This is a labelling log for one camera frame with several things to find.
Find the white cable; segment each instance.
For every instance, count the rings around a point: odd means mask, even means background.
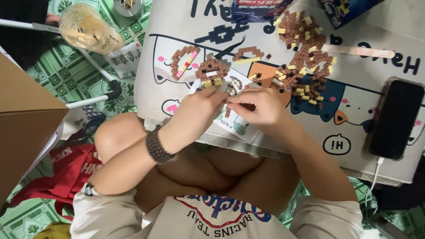
[[[375,174],[374,174],[374,177],[373,177],[372,186],[370,187],[370,189],[366,193],[366,197],[365,197],[365,208],[366,208],[366,219],[367,220],[369,220],[369,217],[368,217],[368,196],[369,196],[369,194],[372,193],[372,190],[375,187],[376,180],[378,178],[379,168],[381,167],[381,165],[382,165],[383,162],[384,162],[384,158],[382,158],[382,157],[378,158],[378,161],[376,163],[376,169],[375,169]],[[378,211],[378,205],[376,206],[375,211],[373,212],[373,214],[372,214],[371,217],[373,217],[375,215],[376,211]]]

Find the red bag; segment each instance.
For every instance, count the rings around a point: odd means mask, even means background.
[[[54,176],[32,180],[12,198],[8,207],[18,206],[22,201],[30,198],[55,199],[56,212],[72,220],[73,217],[62,214],[65,204],[72,204],[75,194],[102,166],[102,162],[98,159],[93,144],[52,149],[50,157],[53,162]]]

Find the pattern card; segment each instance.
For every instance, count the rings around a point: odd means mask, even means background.
[[[195,93],[200,85],[201,81],[197,79],[190,88],[189,94]],[[230,95],[238,95],[239,92],[248,87],[261,88],[246,76],[230,68],[227,75],[222,79],[222,85],[218,91],[225,91]],[[230,111],[230,114],[226,117],[226,107],[227,105],[224,105],[221,114],[214,120],[214,123],[241,138],[243,141],[251,143],[260,131],[234,111]]]

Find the toy box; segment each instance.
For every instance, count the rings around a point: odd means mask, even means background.
[[[273,21],[294,0],[232,0],[232,23]]]
[[[384,0],[318,0],[335,29],[351,22]]]

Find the speech bubble print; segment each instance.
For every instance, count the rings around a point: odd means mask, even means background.
[[[323,141],[323,150],[332,155],[348,154],[351,150],[351,142],[341,134],[331,135]]]
[[[161,109],[166,115],[173,116],[179,105],[179,100],[166,100],[162,103]]]

